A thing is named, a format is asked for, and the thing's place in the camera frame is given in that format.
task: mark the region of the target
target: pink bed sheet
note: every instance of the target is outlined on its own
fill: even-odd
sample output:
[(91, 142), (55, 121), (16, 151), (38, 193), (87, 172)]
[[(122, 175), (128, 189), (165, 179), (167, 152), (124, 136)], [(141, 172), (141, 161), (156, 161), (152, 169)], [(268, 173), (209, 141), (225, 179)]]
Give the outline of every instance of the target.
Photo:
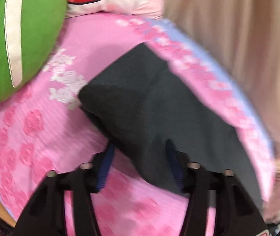
[[(71, 171), (103, 151), (107, 139), (81, 112), (76, 94), (141, 42), (170, 60), (171, 70), (200, 100), (237, 128), (262, 197), (269, 200), (274, 173), (271, 151), (228, 85), (217, 81), (193, 51), (170, 40), (161, 27), (140, 17), (98, 13), (67, 19), (56, 51), (43, 69), (0, 104), (0, 199), (16, 219), (46, 171)], [(93, 202), (103, 236), (175, 236), (188, 201), (143, 181), (118, 151), (106, 188), (93, 196)], [(210, 209), (207, 235), (213, 232), (214, 214)], [(70, 193), (66, 218), (69, 236), (74, 236)]]

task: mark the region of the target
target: dark gray fabric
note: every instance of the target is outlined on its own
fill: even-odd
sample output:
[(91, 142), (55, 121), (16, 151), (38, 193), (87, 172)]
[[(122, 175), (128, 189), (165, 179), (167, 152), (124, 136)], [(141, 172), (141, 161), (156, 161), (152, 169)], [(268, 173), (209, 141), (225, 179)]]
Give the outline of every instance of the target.
[(234, 170), (262, 209), (254, 169), (235, 128), (204, 106), (144, 44), (96, 76), (79, 99), (147, 182), (179, 194), (165, 153), (166, 140), (173, 139), (178, 151), (206, 169)]

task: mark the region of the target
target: metal screw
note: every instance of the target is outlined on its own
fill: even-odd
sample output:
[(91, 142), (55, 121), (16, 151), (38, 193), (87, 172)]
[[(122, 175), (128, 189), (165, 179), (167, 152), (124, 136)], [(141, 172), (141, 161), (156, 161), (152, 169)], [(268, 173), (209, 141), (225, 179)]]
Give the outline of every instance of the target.
[(224, 176), (234, 176), (234, 171), (233, 170), (224, 170), (223, 175)]
[(201, 165), (200, 165), (199, 163), (197, 163), (197, 162), (189, 162), (189, 163), (187, 164), (187, 167), (190, 168), (190, 169), (195, 169), (195, 170), (197, 170), (197, 169), (200, 169), (200, 168), (201, 168)]
[(82, 170), (89, 170), (91, 168), (93, 168), (93, 164), (92, 163), (82, 163), (80, 165), (80, 169), (82, 169)]
[(46, 173), (46, 175), (47, 175), (48, 177), (55, 177), (55, 176), (57, 176), (57, 173), (56, 173), (56, 171), (54, 171), (54, 170), (49, 170), (49, 171)]

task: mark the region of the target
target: green pillow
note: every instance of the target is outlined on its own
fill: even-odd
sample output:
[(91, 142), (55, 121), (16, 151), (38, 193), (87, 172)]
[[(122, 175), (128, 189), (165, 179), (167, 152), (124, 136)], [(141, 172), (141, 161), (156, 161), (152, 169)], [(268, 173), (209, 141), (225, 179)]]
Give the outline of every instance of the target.
[(52, 51), (67, 0), (0, 0), (0, 102), (40, 69)]

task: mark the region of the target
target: beige curtain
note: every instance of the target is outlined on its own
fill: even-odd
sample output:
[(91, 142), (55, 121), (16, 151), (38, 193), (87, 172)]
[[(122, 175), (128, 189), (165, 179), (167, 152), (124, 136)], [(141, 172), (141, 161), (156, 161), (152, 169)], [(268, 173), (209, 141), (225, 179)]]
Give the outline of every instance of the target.
[(280, 177), (280, 0), (166, 0), (165, 16), (243, 88), (275, 142)]

